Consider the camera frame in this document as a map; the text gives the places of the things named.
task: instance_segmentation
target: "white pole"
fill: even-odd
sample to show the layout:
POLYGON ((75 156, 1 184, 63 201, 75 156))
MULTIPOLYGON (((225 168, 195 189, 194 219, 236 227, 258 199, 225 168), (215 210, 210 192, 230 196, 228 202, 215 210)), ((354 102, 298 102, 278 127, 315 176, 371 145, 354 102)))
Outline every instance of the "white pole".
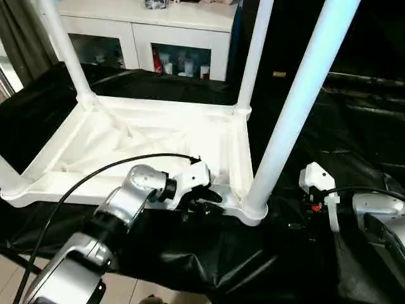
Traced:
POLYGON ((248 110, 252 99, 254 83, 259 69, 261 52, 266 40, 268 22, 270 21, 273 0, 260 0, 256 21, 254 23, 251 45, 247 55, 245 72, 240 86, 237 108, 248 110))
POLYGON ((65 31, 61 17, 56 8, 54 0, 40 0, 40 5, 48 19, 48 23, 44 24, 50 33, 52 40, 58 48, 58 53, 63 58, 68 68, 70 77, 77 91, 77 101, 86 107, 91 107, 97 97, 91 91, 89 83, 84 75, 80 62, 77 58, 73 44, 65 31))
POLYGON ((29 182, 24 179, 9 163, 0 156, 0 189, 1 194, 13 196, 21 193, 29 186, 29 182))
POLYGON ((267 201, 311 111, 360 0, 326 0, 242 209, 265 217, 267 201))

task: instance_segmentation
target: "white cabinet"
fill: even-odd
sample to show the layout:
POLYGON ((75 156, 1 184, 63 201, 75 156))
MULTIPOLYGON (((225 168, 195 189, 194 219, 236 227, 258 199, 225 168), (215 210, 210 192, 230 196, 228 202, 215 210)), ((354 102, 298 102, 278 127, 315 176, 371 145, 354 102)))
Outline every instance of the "white cabinet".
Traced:
POLYGON ((62 22, 82 63, 139 68, 131 23, 73 16, 62 22))
POLYGON ((169 57, 174 74, 190 76, 187 61, 193 76, 203 71, 207 78, 209 71, 210 79, 225 80, 237 4, 171 2, 149 10, 144 0, 59 0, 58 6, 82 63, 155 71, 155 50, 161 61, 169 57))

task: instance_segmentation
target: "floor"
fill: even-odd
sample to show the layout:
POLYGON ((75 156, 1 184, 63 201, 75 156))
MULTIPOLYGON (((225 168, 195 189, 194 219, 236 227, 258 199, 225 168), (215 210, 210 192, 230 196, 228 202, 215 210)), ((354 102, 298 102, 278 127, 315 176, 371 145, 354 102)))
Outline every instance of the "floor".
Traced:
MULTIPOLYGON (((35 264, 43 268, 47 262, 43 258, 37 258, 35 264)), ((24 268, 0 255, 0 304, 13 302, 23 273, 24 268)), ((31 274, 28 283, 31 283, 34 277, 35 275, 31 274)), ((169 304, 209 304, 204 295, 178 292, 122 275, 106 274, 103 281, 107 285, 107 290, 102 304, 138 304, 150 295, 159 296, 169 304)))

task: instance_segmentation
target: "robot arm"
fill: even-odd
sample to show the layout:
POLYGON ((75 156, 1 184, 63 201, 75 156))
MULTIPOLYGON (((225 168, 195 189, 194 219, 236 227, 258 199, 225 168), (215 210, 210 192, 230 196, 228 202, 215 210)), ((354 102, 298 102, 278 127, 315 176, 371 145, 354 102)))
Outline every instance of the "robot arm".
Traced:
MULTIPOLYGON (((327 206, 331 230, 338 232, 337 193, 314 198, 317 193, 335 188, 333 177, 319 164, 311 163, 301 171, 299 185, 309 195, 312 207, 318 203, 327 206)), ((405 201, 381 193, 356 193, 352 208, 359 229, 405 288, 405 201)))
POLYGON ((122 186, 107 197, 83 229, 35 278, 24 303, 99 303, 106 290, 101 277, 146 202, 166 200, 173 206, 193 187, 208 185, 209 170, 201 161, 173 179, 147 165, 134 166, 122 186))

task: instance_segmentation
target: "black fabric cover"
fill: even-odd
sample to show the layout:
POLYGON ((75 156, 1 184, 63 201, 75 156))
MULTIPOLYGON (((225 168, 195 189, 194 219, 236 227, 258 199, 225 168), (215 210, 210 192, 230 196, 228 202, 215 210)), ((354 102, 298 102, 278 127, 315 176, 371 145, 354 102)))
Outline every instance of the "black fabric cover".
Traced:
MULTIPOLYGON (((221 82, 84 68, 98 94, 226 105, 237 96, 221 82)), ((255 169, 288 86, 271 80, 266 90, 255 91, 248 123, 255 169)), ((74 97, 61 63, 0 104, 2 142, 8 143, 0 146, 0 155, 22 172, 75 106, 74 97)), ((116 271, 205 293, 214 303, 402 302, 404 291, 356 228, 350 197, 339 207, 342 233, 333 235, 325 216, 308 219, 303 212, 298 176, 316 161, 338 186, 403 193, 403 113, 401 102, 321 92, 259 227, 246 227, 236 218, 146 210, 123 244, 116 271)), ((36 202, 13 208, 0 201, 0 247, 30 253, 53 206, 36 202)), ((93 206, 64 204, 40 255, 51 257, 93 211, 93 206)))

